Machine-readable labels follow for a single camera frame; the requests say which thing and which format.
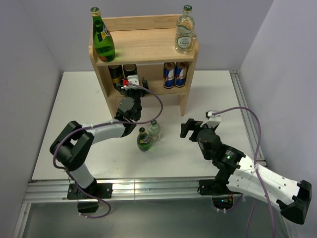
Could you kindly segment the black gold can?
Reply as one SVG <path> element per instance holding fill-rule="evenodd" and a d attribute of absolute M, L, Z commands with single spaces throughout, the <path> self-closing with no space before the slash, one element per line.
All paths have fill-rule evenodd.
<path fill-rule="evenodd" d="M 125 79 L 128 78 L 128 76 L 130 75 L 137 75 L 137 67 L 135 64 L 125 64 L 123 65 L 123 73 L 124 73 L 124 77 Z"/>
<path fill-rule="evenodd" d="M 112 84 L 122 83 L 124 76 L 121 65 L 109 65 L 108 66 Z"/>

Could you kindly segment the black gold can front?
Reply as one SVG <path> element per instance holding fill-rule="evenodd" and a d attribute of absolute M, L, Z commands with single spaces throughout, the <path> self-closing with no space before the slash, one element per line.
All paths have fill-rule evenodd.
<path fill-rule="evenodd" d="M 123 65 L 123 73 L 124 73 L 124 77 L 125 79 L 128 78 L 128 76 L 130 75 L 137 75 L 137 67 L 135 64 L 125 64 Z"/>

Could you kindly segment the large clear soda water bottle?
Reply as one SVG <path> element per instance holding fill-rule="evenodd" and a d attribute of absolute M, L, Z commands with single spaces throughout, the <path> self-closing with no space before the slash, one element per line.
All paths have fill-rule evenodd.
<path fill-rule="evenodd" d="M 179 53 L 187 53 L 192 48 L 195 35 L 195 22 L 192 17 L 192 6 L 183 7 L 183 13 L 176 22 L 175 49 Z"/>

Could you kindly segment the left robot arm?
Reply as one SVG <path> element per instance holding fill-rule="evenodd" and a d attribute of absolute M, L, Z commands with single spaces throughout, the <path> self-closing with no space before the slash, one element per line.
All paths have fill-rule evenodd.
<path fill-rule="evenodd" d="M 108 122 L 84 126 L 69 122 L 50 146 L 53 165 L 63 169 L 79 186 L 79 193 L 91 198 L 97 193 L 97 181 L 85 165 L 93 144 L 112 138 L 126 137 L 135 129 L 141 118 L 141 98 L 149 94 L 148 82 L 143 79 L 138 87 L 136 75 L 130 75 L 119 84 L 124 98 L 120 101 L 116 116 Z"/>

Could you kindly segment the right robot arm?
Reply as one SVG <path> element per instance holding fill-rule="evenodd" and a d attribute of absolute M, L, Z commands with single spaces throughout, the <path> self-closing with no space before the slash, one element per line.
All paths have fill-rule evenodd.
<path fill-rule="evenodd" d="M 268 202 L 287 220 L 302 225 L 305 222 L 312 199 L 312 185 L 281 176 L 268 168 L 255 164 L 242 151 L 224 144 L 215 128 L 202 121 L 188 119 L 181 124 L 180 136 L 196 142 L 205 160 L 218 169 L 212 179 L 199 181 L 200 195 L 225 195 L 242 193 Z"/>

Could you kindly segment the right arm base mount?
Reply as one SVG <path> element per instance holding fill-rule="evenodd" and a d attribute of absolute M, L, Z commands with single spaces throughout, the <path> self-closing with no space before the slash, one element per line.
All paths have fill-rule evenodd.
<path fill-rule="evenodd" d="M 197 193 L 210 196 L 213 209 L 223 214 L 233 211 L 243 201 L 243 194 L 229 190 L 226 185 L 217 183 L 214 179 L 199 180 Z"/>

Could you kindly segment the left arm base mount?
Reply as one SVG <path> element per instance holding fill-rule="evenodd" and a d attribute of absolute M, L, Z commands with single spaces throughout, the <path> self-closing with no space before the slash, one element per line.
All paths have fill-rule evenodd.
<path fill-rule="evenodd" d="M 106 201 L 112 196 L 112 183 L 93 182 L 88 188 L 81 188 L 77 183 L 71 183 L 67 192 L 67 200 L 77 201 L 77 210 L 81 216 L 97 219 L 107 216 L 111 206 Z M 108 210 L 103 215 L 93 216 L 101 205 L 106 205 Z"/>

